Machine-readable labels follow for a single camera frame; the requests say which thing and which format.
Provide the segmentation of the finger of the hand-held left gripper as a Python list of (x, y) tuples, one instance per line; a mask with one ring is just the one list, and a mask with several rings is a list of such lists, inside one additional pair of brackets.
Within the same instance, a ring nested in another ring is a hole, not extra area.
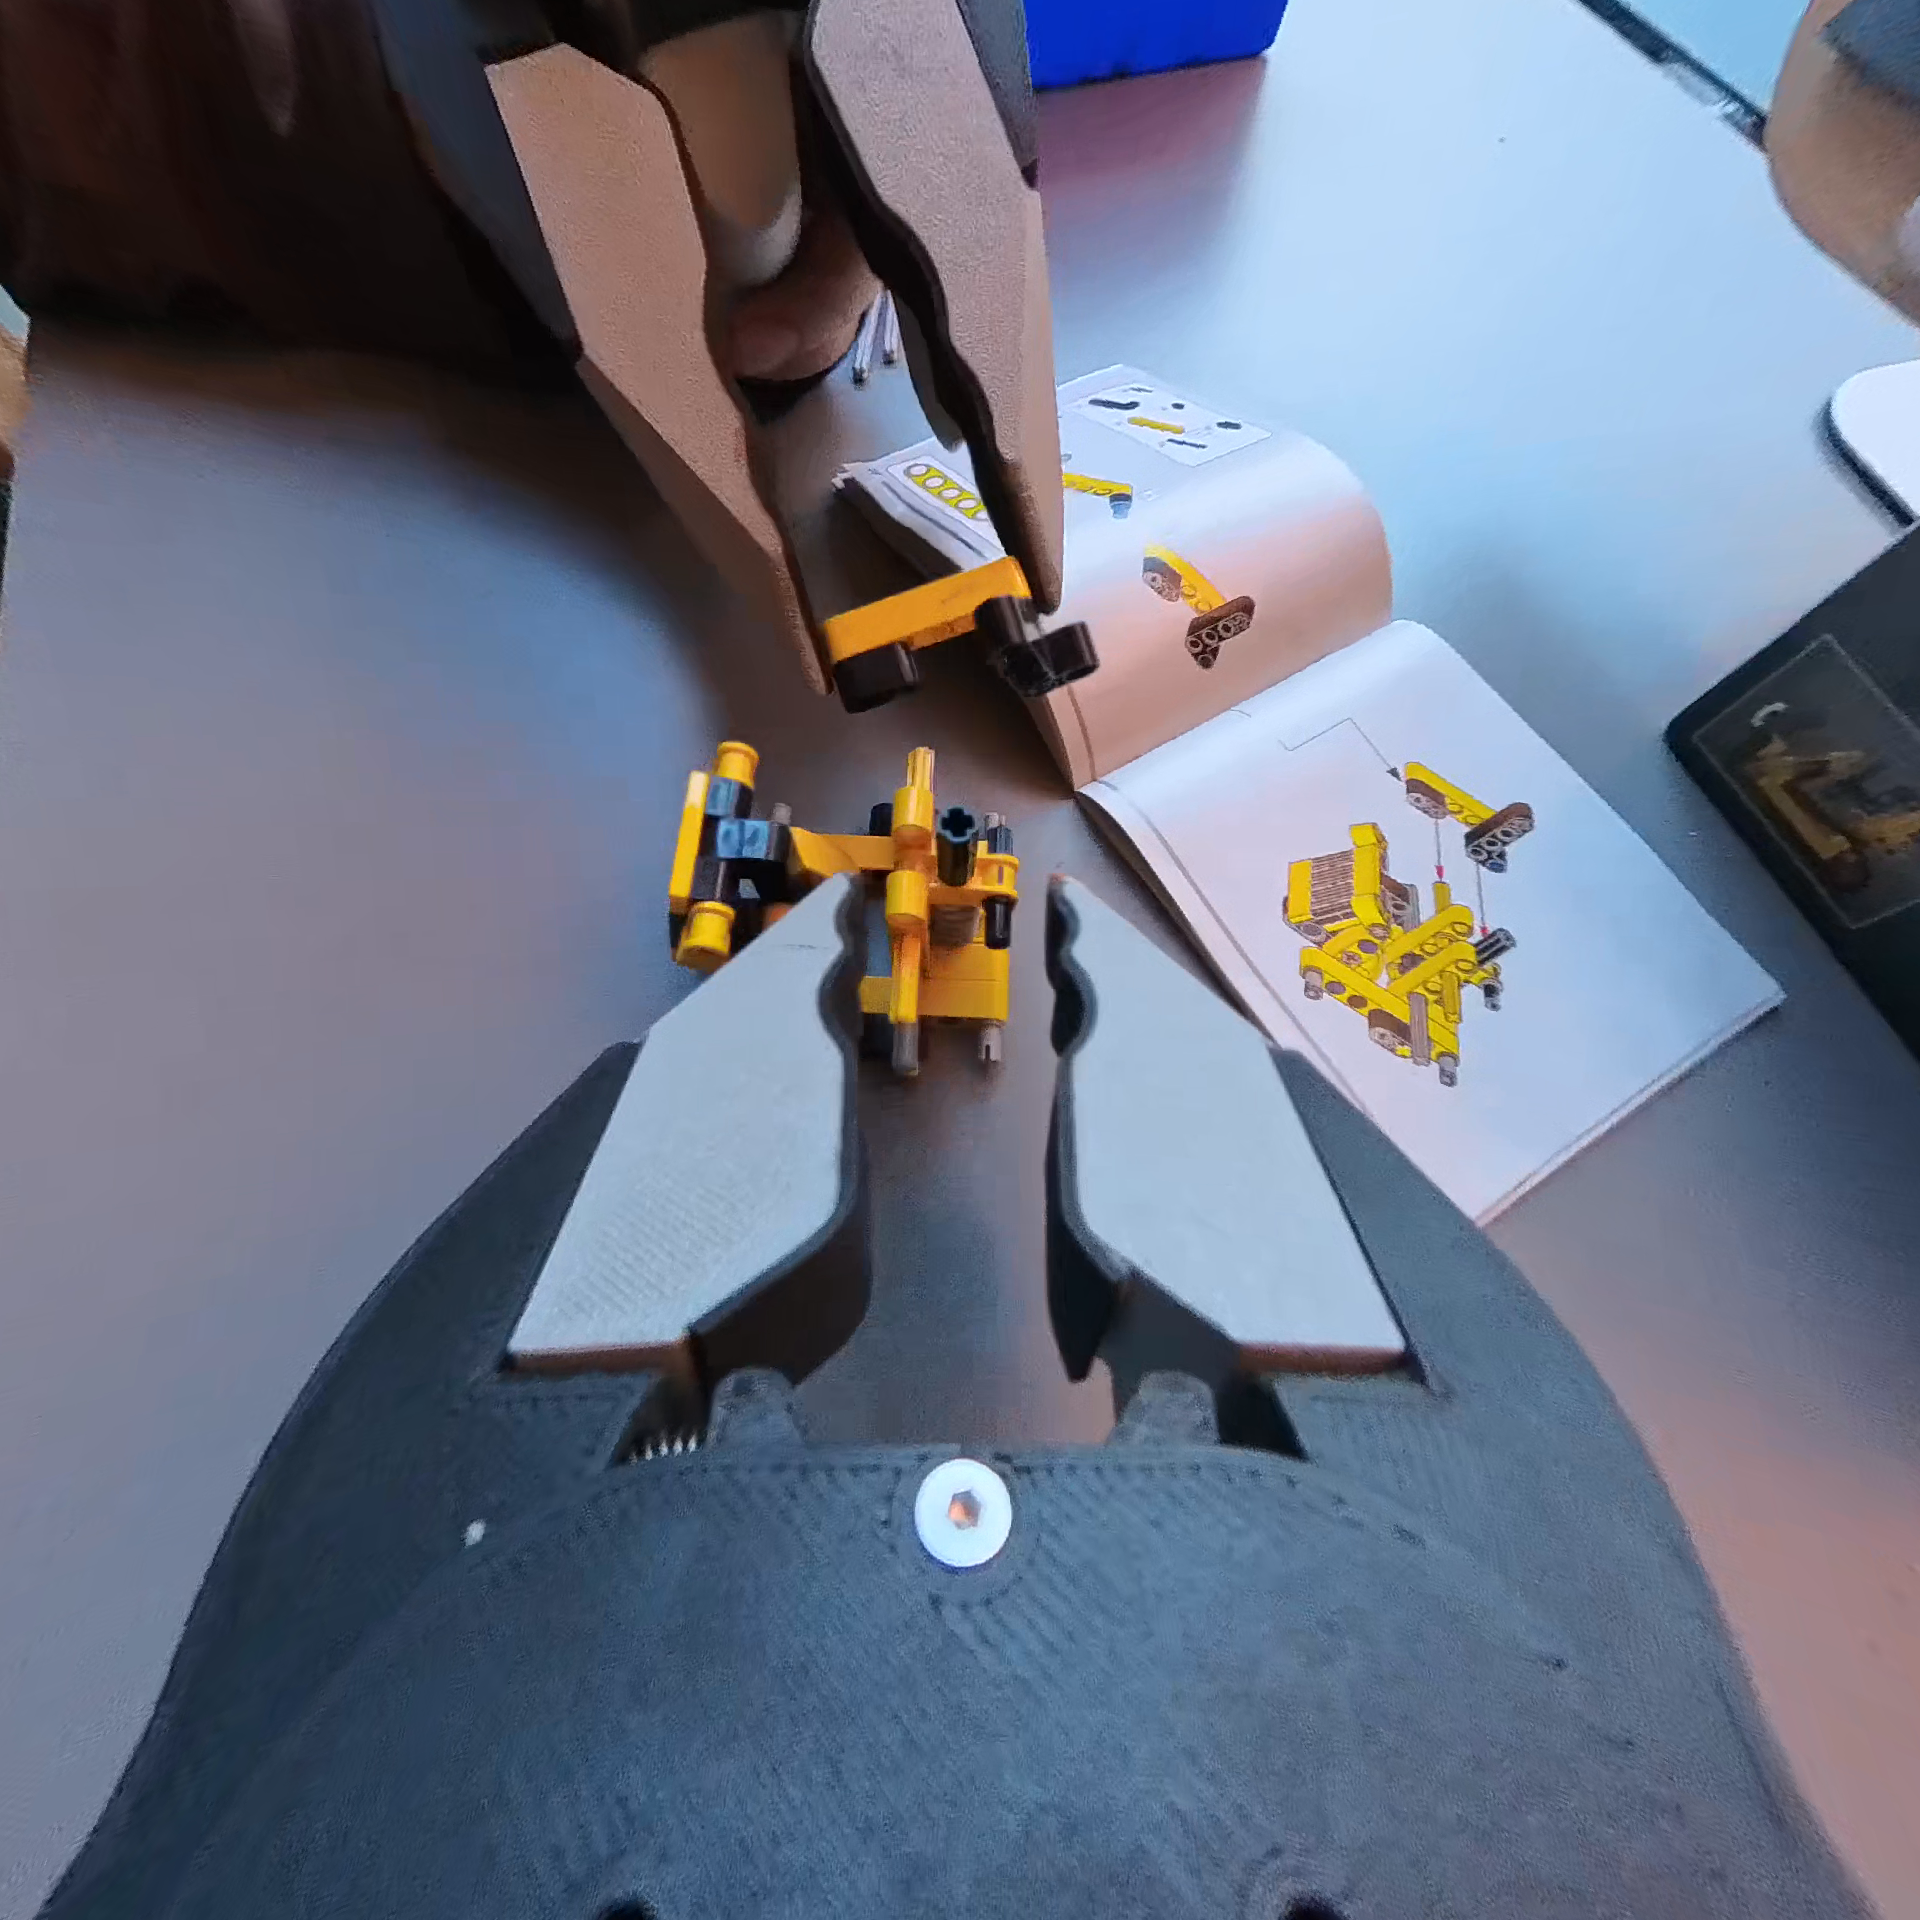
[(1021, 2), (814, 2), (804, 84), (915, 395), (1055, 612), (1065, 486), (1037, 104)]
[(832, 674), (771, 509), (750, 415), (716, 357), (695, 174), (676, 114), (642, 79), (565, 42), (487, 66), (541, 239), (578, 338), (586, 387), (698, 555), (800, 663)]

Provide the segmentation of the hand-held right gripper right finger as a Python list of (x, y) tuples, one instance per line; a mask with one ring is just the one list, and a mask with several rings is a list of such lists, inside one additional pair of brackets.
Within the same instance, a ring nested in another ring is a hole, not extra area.
[(1372, 1376), (1409, 1339), (1261, 1027), (1088, 885), (1046, 891), (1046, 1303), (1069, 1379)]

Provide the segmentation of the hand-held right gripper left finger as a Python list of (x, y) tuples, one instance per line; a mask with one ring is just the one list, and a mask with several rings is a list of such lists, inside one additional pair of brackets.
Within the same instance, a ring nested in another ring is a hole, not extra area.
[(864, 902), (829, 876), (636, 1045), (507, 1344), (518, 1374), (814, 1376), (873, 1297)]

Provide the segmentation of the yellow lego vehicle assembly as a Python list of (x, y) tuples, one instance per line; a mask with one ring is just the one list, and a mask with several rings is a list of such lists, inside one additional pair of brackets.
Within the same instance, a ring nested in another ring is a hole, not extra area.
[(666, 891), (676, 962), (714, 972), (822, 883), (848, 876), (867, 909), (861, 1049), (909, 1080), (921, 1069), (925, 1029), (951, 1025), (972, 1032), (984, 1065), (997, 1065), (1021, 899), (1005, 816), (940, 803), (935, 755), (920, 747), (864, 831), (812, 831), (783, 803), (756, 812), (759, 764), (755, 745), (727, 740), (690, 773)]

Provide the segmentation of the black and yellow lego sub-assembly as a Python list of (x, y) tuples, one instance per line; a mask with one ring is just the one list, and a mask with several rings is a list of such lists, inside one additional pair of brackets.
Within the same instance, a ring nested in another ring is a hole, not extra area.
[(848, 713), (918, 689), (918, 655), (975, 637), (997, 677), (1021, 698), (1062, 689), (1097, 670), (1084, 621), (1049, 628), (1012, 557), (867, 603), (822, 625), (832, 686)]

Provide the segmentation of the person's left forearm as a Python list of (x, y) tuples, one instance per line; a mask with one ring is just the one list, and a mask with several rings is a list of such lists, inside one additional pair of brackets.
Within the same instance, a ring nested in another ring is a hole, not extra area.
[(487, 66), (537, 5), (7, 2), (4, 290), (545, 380), (578, 338)]

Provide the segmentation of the lego instruction booklet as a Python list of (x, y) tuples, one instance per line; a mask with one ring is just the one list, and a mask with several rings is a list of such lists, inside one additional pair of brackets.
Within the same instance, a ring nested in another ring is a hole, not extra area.
[(1037, 724), (1227, 997), (1487, 1223), (1780, 1000), (1452, 644), (1356, 473), (1133, 366), (1061, 387)]

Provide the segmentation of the black lego box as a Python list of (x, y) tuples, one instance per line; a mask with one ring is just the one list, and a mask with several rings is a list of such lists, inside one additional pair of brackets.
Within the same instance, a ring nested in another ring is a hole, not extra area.
[(1668, 722), (1668, 752), (1917, 1053), (1917, 532)]

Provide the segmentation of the person's left hand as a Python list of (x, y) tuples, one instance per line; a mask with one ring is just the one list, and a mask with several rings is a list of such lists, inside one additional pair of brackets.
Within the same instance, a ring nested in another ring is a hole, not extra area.
[(842, 212), (811, 208), (781, 274), (732, 303), (724, 365), (741, 381), (825, 374), (854, 349), (878, 293), (881, 281)]

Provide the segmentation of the blue plastic bin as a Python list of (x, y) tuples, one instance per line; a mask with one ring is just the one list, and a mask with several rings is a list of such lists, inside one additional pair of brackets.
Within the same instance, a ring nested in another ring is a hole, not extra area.
[(1286, 2), (1024, 2), (1037, 89), (1110, 84), (1266, 53)]

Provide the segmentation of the white flat stand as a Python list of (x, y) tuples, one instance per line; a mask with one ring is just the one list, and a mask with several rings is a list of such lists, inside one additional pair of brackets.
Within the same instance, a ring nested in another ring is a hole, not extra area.
[(1837, 385), (1826, 432), (1860, 486), (1904, 525), (1917, 523), (1917, 359), (1862, 369)]

